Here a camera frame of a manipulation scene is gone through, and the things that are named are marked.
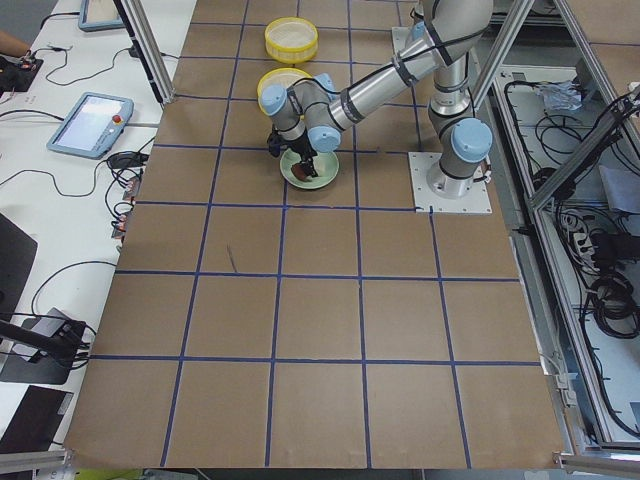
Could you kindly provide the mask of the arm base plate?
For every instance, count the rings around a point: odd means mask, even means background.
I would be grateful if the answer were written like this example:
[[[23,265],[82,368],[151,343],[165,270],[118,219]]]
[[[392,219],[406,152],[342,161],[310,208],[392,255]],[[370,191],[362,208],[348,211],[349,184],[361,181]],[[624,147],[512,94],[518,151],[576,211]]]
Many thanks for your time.
[[[439,152],[409,152],[414,210],[418,213],[489,215],[492,207],[482,167],[472,177],[453,179],[440,169]]]

